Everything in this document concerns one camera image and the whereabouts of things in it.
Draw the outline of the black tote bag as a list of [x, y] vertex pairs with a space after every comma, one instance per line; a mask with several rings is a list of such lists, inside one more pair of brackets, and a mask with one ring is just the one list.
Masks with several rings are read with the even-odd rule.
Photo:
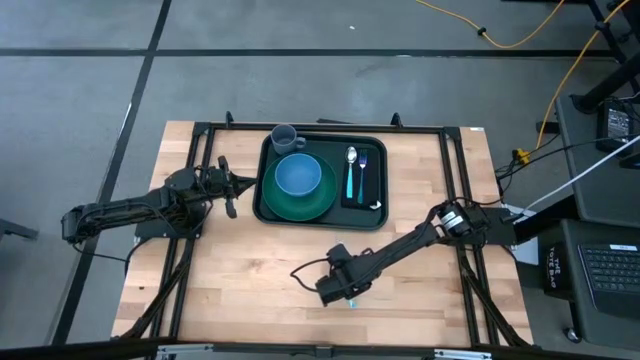
[[571, 274], [569, 270], [566, 248], [554, 243], [542, 253], [543, 291], [547, 296], [572, 300]]

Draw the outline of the dark green plastic tray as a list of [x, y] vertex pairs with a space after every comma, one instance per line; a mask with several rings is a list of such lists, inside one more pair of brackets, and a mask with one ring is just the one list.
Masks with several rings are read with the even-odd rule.
[[[322, 216], [306, 222], [286, 221], [268, 209], [261, 197], [262, 175], [274, 161], [281, 158], [274, 150], [271, 139], [265, 137], [261, 146], [258, 163], [259, 183], [255, 185], [252, 209], [254, 215], [262, 222], [280, 225], [300, 225], [312, 227], [340, 228], [358, 231], [375, 231], [381, 228], [388, 218], [388, 179], [387, 151], [384, 144], [374, 137], [349, 136], [343, 134], [304, 133], [307, 140], [303, 153], [317, 155], [324, 159], [335, 171], [337, 179], [337, 197], [333, 206]], [[345, 152], [349, 146], [357, 149], [375, 149], [380, 155], [381, 206], [376, 210], [359, 210], [341, 206], [341, 190]]]

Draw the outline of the silver metal bracket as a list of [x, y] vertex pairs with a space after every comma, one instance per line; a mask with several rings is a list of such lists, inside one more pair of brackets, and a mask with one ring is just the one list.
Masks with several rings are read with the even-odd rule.
[[172, 344], [162, 345], [157, 348], [156, 360], [176, 360], [179, 355], [213, 352], [213, 344]]
[[460, 349], [435, 349], [434, 360], [493, 360], [492, 354]]

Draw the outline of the grey chair leg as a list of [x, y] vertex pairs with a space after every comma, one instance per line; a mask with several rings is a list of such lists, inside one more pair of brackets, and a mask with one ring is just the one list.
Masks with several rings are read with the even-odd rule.
[[39, 232], [0, 218], [0, 241], [5, 235], [15, 235], [26, 240], [36, 240]]

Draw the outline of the black cloth napkin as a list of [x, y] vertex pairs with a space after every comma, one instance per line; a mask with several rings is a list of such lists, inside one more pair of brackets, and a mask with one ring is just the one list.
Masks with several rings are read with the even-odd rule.
[[[381, 206], [381, 165], [380, 155], [375, 149], [367, 148], [355, 148], [357, 150], [357, 160], [353, 164], [353, 197], [351, 199], [346, 198], [346, 180], [348, 163], [345, 160], [345, 166], [343, 170], [343, 184], [341, 190], [341, 206], [349, 209], [359, 210], [376, 210]], [[365, 169], [364, 179], [364, 203], [359, 204], [357, 202], [359, 183], [360, 183], [360, 167], [359, 167], [359, 155], [362, 149], [368, 150], [368, 163]]]

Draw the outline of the grey blue mug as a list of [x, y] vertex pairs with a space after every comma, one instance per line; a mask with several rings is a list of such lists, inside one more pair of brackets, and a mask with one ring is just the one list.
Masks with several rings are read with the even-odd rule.
[[296, 129], [288, 124], [275, 126], [271, 131], [270, 138], [275, 152], [279, 155], [289, 154], [306, 146], [306, 139], [300, 137]]

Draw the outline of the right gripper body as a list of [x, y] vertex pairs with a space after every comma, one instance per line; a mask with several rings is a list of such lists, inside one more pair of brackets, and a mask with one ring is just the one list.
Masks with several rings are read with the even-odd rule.
[[315, 283], [324, 307], [341, 299], [353, 299], [371, 288], [371, 254], [352, 255], [339, 243], [327, 252], [327, 260], [330, 265], [329, 274]]

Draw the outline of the white paper sheet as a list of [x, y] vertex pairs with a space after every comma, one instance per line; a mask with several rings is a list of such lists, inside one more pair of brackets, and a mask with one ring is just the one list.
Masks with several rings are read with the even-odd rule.
[[[509, 204], [507, 204], [506, 207], [510, 210], [512, 214], [519, 214], [520, 212], [523, 212], [524, 217], [522, 218], [522, 221], [536, 214], [535, 211], [524, 210], [523, 208], [516, 207]], [[518, 262], [534, 265], [534, 266], [537, 266], [539, 264], [537, 237], [533, 237], [519, 245], [511, 245], [509, 249], [512, 255], [515, 257], [515, 259]]]

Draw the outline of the black device with screen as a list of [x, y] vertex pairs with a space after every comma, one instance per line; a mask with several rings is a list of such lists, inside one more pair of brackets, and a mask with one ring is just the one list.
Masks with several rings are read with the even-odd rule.
[[631, 141], [640, 131], [640, 117], [628, 102], [610, 98], [605, 100], [598, 112], [596, 148], [613, 152]]

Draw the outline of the green round plate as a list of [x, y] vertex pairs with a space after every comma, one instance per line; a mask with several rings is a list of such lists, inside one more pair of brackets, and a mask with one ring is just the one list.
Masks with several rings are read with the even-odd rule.
[[322, 216], [333, 206], [337, 197], [337, 179], [332, 167], [317, 155], [304, 154], [313, 156], [322, 168], [320, 184], [310, 195], [293, 197], [276, 185], [276, 165], [287, 155], [274, 161], [262, 175], [262, 200], [275, 215], [290, 222], [312, 221]]

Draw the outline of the grey equipment cart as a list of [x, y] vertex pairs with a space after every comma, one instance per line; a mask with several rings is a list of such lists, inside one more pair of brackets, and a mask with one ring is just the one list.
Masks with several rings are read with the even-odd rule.
[[571, 274], [572, 300], [569, 303], [572, 325], [583, 340], [592, 344], [640, 351], [640, 321], [599, 312], [591, 299], [578, 246], [582, 244], [624, 244], [640, 247], [640, 229], [577, 220], [560, 220], [539, 235], [539, 263], [548, 246], [560, 242], [566, 248]]

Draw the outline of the blue bowl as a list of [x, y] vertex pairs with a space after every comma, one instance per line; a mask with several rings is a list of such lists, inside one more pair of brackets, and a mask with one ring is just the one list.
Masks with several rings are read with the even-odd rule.
[[275, 182], [280, 190], [293, 197], [310, 195], [320, 184], [322, 168], [311, 155], [290, 154], [275, 169]]

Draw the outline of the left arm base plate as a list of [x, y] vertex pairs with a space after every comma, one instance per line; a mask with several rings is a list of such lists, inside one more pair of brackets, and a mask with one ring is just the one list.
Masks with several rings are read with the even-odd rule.
[[163, 214], [163, 218], [139, 223], [135, 235], [140, 238], [194, 238], [201, 234], [201, 228], [208, 215], [206, 202], [174, 205]]

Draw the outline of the spoon with teal handle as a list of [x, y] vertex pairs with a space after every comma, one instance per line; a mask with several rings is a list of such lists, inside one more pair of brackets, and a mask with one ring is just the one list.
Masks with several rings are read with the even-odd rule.
[[351, 199], [353, 197], [353, 164], [357, 160], [357, 150], [350, 146], [346, 151], [346, 160], [348, 163], [347, 180], [346, 180], [346, 198]]

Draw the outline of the fork with teal handle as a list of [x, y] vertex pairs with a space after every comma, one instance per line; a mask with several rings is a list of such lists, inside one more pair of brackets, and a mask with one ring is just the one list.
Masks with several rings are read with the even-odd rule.
[[367, 149], [362, 149], [360, 151], [360, 155], [358, 158], [359, 161], [359, 167], [360, 167], [360, 183], [359, 183], [359, 191], [358, 191], [358, 197], [357, 197], [357, 202], [359, 204], [363, 204], [364, 203], [364, 179], [365, 179], [365, 169], [368, 163], [368, 150]]

